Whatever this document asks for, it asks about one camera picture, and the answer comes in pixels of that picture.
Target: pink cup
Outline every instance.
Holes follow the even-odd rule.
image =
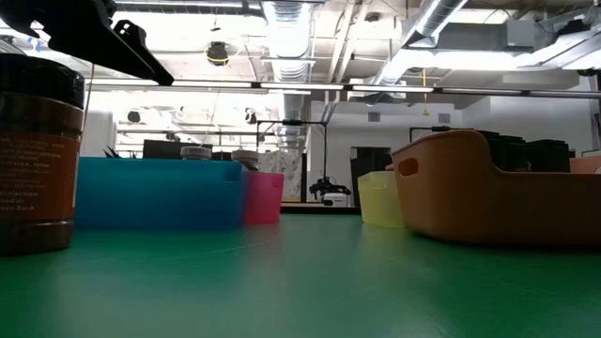
[[[247,225],[278,223],[283,191],[284,175],[251,173],[244,223]]]

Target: yellow bin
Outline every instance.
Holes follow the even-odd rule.
[[[386,227],[403,226],[394,172],[373,172],[359,177],[359,198],[365,223]]]

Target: blue plastic bin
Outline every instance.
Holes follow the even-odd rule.
[[[81,158],[75,229],[242,226],[249,173],[231,161]]]

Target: jar lid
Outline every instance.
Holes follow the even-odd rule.
[[[201,146],[183,146],[179,154],[187,160],[210,160],[213,151]]]
[[[232,161],[259,161],[259,153],[252,150],[234,150]]]
[[[84,109],[85,78],[57,62],[0,54],[0,92],[58,100]]]

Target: white wall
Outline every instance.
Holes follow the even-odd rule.
[[[309,186],[321,178],[323,170],[324,142],[315,131],[310,134],[310,161],[307,166],[307,199],[315,201],[308,192]],[[392,151],[408,143],[408,129],[399,130],[357,130],[347,128],[328,128],[328,177],[338,184],[353,190],[350,174],[351,148],[354,146],[389,147]]]
[[[119,107],[119,102],[111,93],[92,93],[80,156],[104,157],[103,150],[106,150],[107,146],[115,149],[116,107]]]
[[[573,90],[590,90],[584,82]],[[590,100],[484,98],[463,113],[465,127],[521,136],[526,141],[556,139],[581,151],[593,148]]]
[[[395,151],[408,144],[409,127],[439,126],[439,113],[451,114],[452,127],[462,126],[461,111],[456,111],[452,104],[428,104],[430,115],[424,115],[424,105],[421,103],[407,106],[406,104],[378,104],[369,107],[364,103],[341,102],[332,115],[328,126],[328,177],[332,183],[337,182],[353,190],[350,174],[351,148],[354,146],[389,147]],[[318,121],[323,111],[323,102],[312,102],[312,119]],[[380,122],[367,122],[368,112],[380,113]],[[307,198],[315,198],[308,188],[322,178],[323,171],[323,137],[315,129],[310,132],[308,142],[307,164]],[[423,131],[414,132],[417,139],[425,135]]]

